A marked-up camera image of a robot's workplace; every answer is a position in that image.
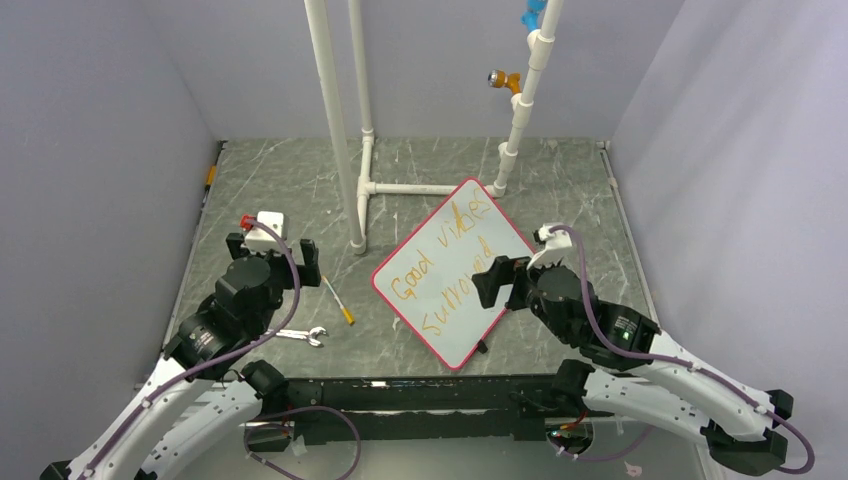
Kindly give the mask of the white marker pen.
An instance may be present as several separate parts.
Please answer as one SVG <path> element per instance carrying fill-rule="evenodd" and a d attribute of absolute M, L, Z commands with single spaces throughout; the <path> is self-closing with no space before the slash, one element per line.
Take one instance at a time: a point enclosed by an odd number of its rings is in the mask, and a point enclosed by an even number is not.
<path fill-rule="evenodd" d="M 328 289 L 328 291 L 332 295 L 332 298 L 336 302 L 336 304 L 337 304 L 339 310 L 341 311 L 341 314 L 343 315 L 347 324 L 349 326 L 354 325 L 355 324 L 354 316 L 352 315 L 350 310 L 346 307 L 346 305 L 343 303 L 343 301 L 342 301 L 341 297 L 339 296 L 337 290 L 331 284 L 331 282 L 329 281 L 329 279 L 326 276 L 322 277 L 322 283 L 326 286 L 326 288 Z"/>

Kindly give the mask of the red-framed whiteboard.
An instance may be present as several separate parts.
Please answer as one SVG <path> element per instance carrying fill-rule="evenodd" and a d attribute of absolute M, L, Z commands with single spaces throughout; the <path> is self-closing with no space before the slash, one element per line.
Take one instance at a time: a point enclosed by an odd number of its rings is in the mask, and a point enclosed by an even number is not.
<path fill-rule="evenodd" d="M 469 177 L 374 270 L 371 285 L 441 361 L 461 369 L 504 315 L 507 291 L 482 307 L 472 282 L 499 255 L 531 256 L 531 243 Z"/>

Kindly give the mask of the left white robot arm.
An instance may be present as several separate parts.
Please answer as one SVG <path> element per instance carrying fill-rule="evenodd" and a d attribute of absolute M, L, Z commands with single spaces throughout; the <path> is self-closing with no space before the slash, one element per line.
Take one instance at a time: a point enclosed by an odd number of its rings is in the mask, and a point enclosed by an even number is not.
<path fill-rule="evenodd" d="M 248 227 L 225 243 L 230 264 L 179 324 L 144 386 L 96 441 L 71 460 L 50 463 L 41 478 L 172 479 L 238 423 L 285 411 L 287 379 L 268 362 L 254 361 L 210 404 L 181 417 L 235 363 L 279 333 L 271 321 L 286 292 L 298 300 L 302 288 L 321 282 L 319 249 L 310 239 L 299 242 L 301 263 L 276 227 Z"/>

